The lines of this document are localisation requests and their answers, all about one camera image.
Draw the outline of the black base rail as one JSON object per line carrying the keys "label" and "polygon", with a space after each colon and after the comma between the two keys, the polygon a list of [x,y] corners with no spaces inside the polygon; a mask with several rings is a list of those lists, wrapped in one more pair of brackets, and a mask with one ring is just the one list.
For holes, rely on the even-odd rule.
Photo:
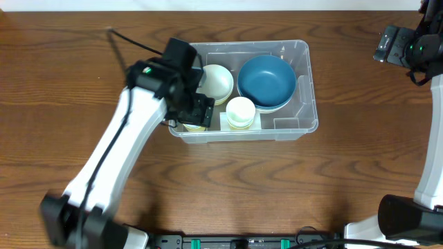
{"label": "black base rail", "polygon": [[288,248],[407,248],[401,243],[344,239],[340,234],[301,232],[289,236],[209,237],[151,234],[147,249],[288,249]]}

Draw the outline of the yellow cup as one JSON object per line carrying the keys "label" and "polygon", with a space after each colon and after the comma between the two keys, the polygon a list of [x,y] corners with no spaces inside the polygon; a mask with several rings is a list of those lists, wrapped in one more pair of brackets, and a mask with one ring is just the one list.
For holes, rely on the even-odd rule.
{"label": "yellow cup", "polygon": [[202,132],[205,131],[205,127],[193,125],[193,124],[183,124],[183,126],[189,131],[189,132]]}
{"label": "yellow cup", "polygon": [[250,123],[248,123],[248,124],[246,124],[246,125],[243,125],[243,126],[236,126],[236,125],[233,125],[233,124],[231,124],[231,123],[228,123],[228,126],[229,126],[229,128],[230,128],[231,130],[248,130],[248,129],[251,128],[252,124],[253,124],[253,123],[250,122]]}

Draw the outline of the light grey small bowl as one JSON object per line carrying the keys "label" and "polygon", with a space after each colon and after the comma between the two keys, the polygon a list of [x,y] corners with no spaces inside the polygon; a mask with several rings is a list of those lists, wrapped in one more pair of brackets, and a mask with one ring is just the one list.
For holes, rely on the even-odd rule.
{"label": "light grey small bowl", "polygon": [[223,98],[215,100],[215,106],[221,105],[223,104],[225,101],[227,101],[227,99],[229,99],[230,94],[225,95]]}

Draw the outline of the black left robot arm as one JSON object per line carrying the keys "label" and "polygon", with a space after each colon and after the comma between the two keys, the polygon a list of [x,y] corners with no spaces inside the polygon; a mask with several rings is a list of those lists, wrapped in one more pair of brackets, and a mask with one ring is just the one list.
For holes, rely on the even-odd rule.
{"label": "black left robot arm", "polygon": [[87,163],[59,198],[40,212],[49,241],[60,248],[146,248],[143,230],[114,222],[125,183],[142,148],[162,122],[209,127],[215,101],[198,93],[201,55],[171,38],[160,57],[124,68],[126,86],[109,126]]}

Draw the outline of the beige large bowl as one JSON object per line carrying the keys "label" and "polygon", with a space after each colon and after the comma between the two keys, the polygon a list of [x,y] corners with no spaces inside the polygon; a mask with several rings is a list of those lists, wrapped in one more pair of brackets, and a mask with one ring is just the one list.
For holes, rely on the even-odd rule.
{"label": "beige large bowl", "polygon": [[282,106],[281,107],[272,107],[272,108],[257,107],[256,110],[259,113],[267,114],[267,113],[274,113],[274,112],[280,110],[281,108],[282,108]]}

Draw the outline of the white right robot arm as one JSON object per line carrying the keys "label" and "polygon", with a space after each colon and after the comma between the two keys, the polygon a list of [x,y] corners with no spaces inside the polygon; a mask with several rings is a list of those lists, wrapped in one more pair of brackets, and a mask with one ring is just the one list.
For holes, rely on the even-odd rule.
{"label": "white right robot arm", "polygon": [[426,161],[412,198],[388,194],[376,215],[349,223],[342,248],[413,248],[442,244],[442,2],[425,0],[416,29],[388,26],[374,59],[408,69],[416,86],[431,85]]}

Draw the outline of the cream white cup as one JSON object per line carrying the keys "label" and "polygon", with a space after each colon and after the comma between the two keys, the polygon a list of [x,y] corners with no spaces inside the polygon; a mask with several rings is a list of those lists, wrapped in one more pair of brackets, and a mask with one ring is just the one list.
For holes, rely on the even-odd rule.
{"label": "cream white cup", "polygon": [[235,121],[246,122],[254,118],[255,106],[251,100],[245,97],[236,97],[228,102],[226,115]]}

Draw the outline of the clear plastic storage bin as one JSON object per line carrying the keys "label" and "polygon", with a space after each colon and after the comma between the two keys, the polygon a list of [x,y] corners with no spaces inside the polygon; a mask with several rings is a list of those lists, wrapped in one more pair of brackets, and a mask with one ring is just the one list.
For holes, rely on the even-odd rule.
{"label": "clear plastic storage bin", "polygon": [[272,55],[290,64],[297,77],[296,92],[285,107],[274,113],[259,113],[261,130],[221,131],[221,112],[227,103],[215,106],[210,127],[202,132],[189,132],[182,124],[169,132],[188,144],[228,142],[242,140],[297,140],[314,132],[318,127],[318,114],[314,94],[309,47],[303,40],[230,41],[193,43],[202,56],[204,65],[218,64],[227,68],[237,80],[239,70],[250,59],[259,55]]}

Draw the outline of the light blue cup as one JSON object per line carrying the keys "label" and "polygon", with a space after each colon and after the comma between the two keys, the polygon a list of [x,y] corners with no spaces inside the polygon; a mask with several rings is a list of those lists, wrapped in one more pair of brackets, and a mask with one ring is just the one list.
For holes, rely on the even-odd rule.
{"label": "light blue cup", "polygon": [[190,130],[203,130],[204,131],[206,129],[205,127],[198,126],[198,125],[195,125],[195,124],[183,124],[183,126],[186,129],[190,129]]}

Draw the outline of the white small bowl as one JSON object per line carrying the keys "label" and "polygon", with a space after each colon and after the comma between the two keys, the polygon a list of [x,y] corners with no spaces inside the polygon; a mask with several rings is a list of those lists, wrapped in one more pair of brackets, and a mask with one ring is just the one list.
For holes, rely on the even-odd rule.
{"label": "white small bowl", "polygon": [[197,93],[218,100],[233,92],[234,79],[227,68],[217,64],[209,64],[204,66],[203,70],[204,74]]}

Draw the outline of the green cup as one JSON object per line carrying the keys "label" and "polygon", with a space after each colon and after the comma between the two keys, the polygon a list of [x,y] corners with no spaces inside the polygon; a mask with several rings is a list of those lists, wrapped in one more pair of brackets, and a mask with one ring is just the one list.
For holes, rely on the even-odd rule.
{"label": "green cup", "polygon": [[246,122],[238,122],[238,121],[235,121],[235,120],[227,117],[227,121],[228,121],[228,123],[231,123],[231,124],[236,125],[236,126],[243,126],[243,125],[247,125],[250,122],[253,123],[254,119],[252,118],[250,120],[247,120]]}

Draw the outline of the yellow small bowl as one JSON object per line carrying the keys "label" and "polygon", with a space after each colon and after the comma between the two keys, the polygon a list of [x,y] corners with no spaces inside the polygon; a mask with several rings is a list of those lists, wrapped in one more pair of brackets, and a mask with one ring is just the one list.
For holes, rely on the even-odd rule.
{"label": "yellow small bowl", "polygon": [[228,98],[226,98],[226,99],[216,100],[216,101],[215,101],[215,106],[222,105],[222,104],[225,103],[227,100],[228,100]]}

